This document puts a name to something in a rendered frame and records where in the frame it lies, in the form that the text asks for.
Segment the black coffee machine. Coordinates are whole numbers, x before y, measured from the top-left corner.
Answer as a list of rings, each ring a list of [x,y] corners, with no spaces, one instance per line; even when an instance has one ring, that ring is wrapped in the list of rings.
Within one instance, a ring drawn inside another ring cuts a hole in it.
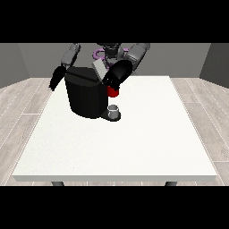
[[[117,112],[109,116],[106,85],[98,78],[93,68],[70,67],[64,76],[71,110],[84,118],[104,118],[110,122],[121,119]]]

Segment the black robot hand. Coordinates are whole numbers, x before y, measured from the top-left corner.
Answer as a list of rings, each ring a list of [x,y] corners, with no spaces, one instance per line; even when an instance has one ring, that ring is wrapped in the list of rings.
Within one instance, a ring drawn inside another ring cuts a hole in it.
[[[58,83],[62,80],[64,75],[66,74],[66,68],[61,65],[58,66],[55,71],[53,72],[53,77],[49,83],[49,88],[54,91]]]
[[[102,82],[117,91],[120,88],[120,85],[131,75],[131,73],[131,61],[120,60],[109,68]]]

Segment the small grey cup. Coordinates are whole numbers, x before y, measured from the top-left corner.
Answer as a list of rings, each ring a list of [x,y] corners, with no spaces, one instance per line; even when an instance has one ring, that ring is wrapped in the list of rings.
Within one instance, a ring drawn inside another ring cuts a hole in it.
[[[117,105],[110,105],[108,108],[108,117],[111,119],[115,119],[119,115],[119,108]]]

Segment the pale grey machine lid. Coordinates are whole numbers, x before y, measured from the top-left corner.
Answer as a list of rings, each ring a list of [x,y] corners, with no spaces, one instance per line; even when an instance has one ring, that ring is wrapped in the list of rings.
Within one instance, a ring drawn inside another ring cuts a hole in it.
[[[106,69],[104,63],[102,62],[102,60],[101,59],[97,59],[96,61],[94,61],[92,63],[92,67],[95,70],[98,78],[100,80],[103,80],[105,75],[106,75],[106,73],[107,73],[107,69]]]

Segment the red pod holder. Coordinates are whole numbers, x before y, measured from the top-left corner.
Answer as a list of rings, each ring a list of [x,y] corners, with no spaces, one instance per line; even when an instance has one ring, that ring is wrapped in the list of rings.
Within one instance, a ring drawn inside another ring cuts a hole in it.
[[[107,87],[107,95],[111,98],[115,98],[119,95],[119,91],[108,86]]]

